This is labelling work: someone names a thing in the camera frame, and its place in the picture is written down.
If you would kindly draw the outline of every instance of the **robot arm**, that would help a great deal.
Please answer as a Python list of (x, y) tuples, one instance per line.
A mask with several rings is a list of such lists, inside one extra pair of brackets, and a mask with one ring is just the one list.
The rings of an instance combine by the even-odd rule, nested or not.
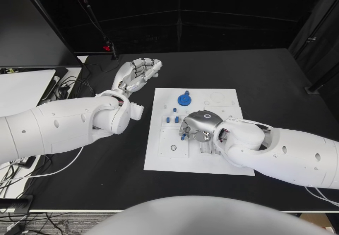
[[(147, 64), (133, 66), (139, 61)], [(143, 113), (143, 106), (130, 103), (129, 97), (149, 78), (157, 76), (160, 67), (159, 60), (127, 62), (117, 72), (111, 91), (93, 98), (45, 103), (0, 117), (0, 164), (26, 156), (71, 151), (103, 137), (121, 134), (130, 119), (140, 120)]]
[(211, 135), (209, 141), (234, 166), (250, 167), (296, 185), (339, 189), (339, 142), (243, 119), (221, 121), (209, 111), (198, 111), (185, 118), (179, 133), (186, 134), (185, 139), (191, 139), (192, 129)]

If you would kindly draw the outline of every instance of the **black tabletop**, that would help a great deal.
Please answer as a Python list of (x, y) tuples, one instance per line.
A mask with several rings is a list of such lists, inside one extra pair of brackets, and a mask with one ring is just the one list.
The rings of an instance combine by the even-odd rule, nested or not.
[[(286, 49), (129, 54), (120, 66), (134, 59), (160, 59), (163, 67), (130, 101), (144, 106), (140, 121), (130, 121), (120, 135), (84, 147), (80, 158), (61, 173), (38, 178), (28, 192), (33, 210), (123, 210), (149, 200), (207, 195), (240, 199), (280, 211), (339, 211), (315, 198), (305, 187), (256, 172), (256, 176), (217, 175), (143, 170), (153, 96), (156, 88), (237, 89), (243, 116), (274, 127), (294, 129), (339, 140), (339, 124)], [(117, 64), (110, 56), (90, 56), (107, 71)], [(103, 73), (91, 69), (95, 93), (110, 90), (119, 69)], [(82, 88), (82, 96), (90, 91)], [(61, 169), (80, 149), (56, 154), (49, 172)], [(339, 201), (339, 190), (322, 190)]]

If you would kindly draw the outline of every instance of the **blue gear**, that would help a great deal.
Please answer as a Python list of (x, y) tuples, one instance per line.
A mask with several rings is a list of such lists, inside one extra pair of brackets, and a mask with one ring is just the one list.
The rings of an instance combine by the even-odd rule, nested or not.
[(189, 97), (189, 91), (185, 92), (178, 98), (178, 103), (181, 106), (188, 106), (191, 104), (191, 97)]

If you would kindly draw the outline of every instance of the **monitor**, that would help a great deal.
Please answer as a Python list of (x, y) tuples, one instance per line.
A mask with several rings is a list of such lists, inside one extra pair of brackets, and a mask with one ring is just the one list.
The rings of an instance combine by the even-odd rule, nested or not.
[(38, 0), (0, 0), (0, 68), (81, 67)]

